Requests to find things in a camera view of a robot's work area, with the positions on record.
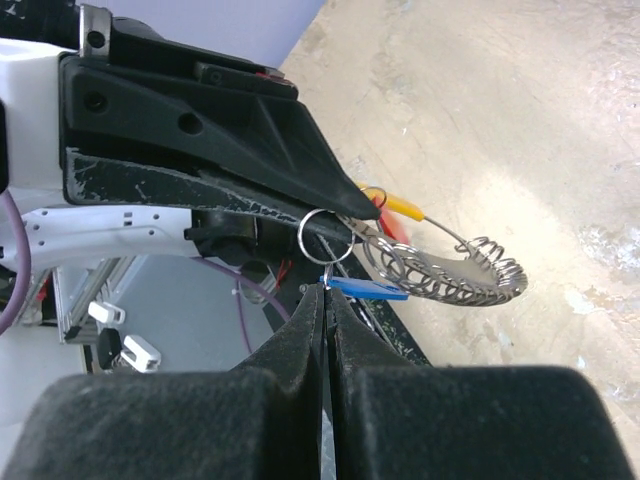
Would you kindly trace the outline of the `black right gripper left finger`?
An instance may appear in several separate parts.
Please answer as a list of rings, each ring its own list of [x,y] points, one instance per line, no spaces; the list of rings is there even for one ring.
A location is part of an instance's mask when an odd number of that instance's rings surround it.
[[[316,479],[324,292],[228,372],[80,375],[41,395],[7,479]]]

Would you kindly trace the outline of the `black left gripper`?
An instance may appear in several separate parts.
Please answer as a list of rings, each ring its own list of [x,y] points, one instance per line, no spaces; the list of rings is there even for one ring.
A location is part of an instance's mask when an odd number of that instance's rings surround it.
[[[306,106],[272,96],[293,93],[281,72],[166,40],[106,8],[75,10],[79,53],[111,65],[60,62],[68,203],[221,211],[293,228],[312,207],[377,217]],[[188,174],[199,169],[213,174]]]

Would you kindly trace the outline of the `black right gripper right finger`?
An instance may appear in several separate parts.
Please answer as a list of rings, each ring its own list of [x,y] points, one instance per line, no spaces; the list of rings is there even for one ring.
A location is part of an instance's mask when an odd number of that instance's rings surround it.
[[[609,416],[579,372],[418,366],[327,294],[341,479],[630,479]]]

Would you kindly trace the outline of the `blue key tag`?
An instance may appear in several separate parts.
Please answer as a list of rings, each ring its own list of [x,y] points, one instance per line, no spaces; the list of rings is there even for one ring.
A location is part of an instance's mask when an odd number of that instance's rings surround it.
[[[319,282],[328,289],[338,289],[345,296],[357,299],[406,301],[409,298],[404,290],[373,280],[335,276],[325,279],[321,276]]]

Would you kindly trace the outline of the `metal keyring organizer with rings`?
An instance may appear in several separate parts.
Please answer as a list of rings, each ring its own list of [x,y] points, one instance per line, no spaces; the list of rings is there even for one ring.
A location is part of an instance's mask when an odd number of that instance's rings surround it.
[[[296,237],[303,255],[329,272],[345,260],[357,241],[363,244],[364,256],[376,273],[409,294],[449,305],[488,307],[505,304],[520,296],[528,287],[524,268],[505,256],[500,243],[486,237],[467,240],[441,223],[428,217],[415,204],[395,196],[381,187],[361,184],[362,193],[380,213],[382,207],[394,215],[402,215],[418,223],[426,222],[455,240],[454,250],[461,257],[448,259],[421,250],[410,243],[399,243],[386,236],[379,219],[375,226],[362,220],[333,213],[350,231],[346,252],[336,260],[319,260],[307,250],[303,234],[306,224],[323,212],[321,208],[307,213],[297,227]]]

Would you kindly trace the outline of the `red key tag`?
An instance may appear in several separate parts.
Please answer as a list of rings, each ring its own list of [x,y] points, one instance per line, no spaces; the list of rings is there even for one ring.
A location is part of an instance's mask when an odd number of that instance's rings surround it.
[[[380,209],[379,224],[382,232],[386,236],[402,244],[408,245],[410,243],[409,236],[402,222],[386,207]]]

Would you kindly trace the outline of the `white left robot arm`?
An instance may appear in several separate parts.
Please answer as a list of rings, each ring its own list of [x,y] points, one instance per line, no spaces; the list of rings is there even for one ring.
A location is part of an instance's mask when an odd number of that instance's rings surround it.
[[[35,272],[142,258],[164,372],[246,354],[202,257],[346,242],[342,217],[378,216],[275,69],[73,1],[1,5],[1,187]]]

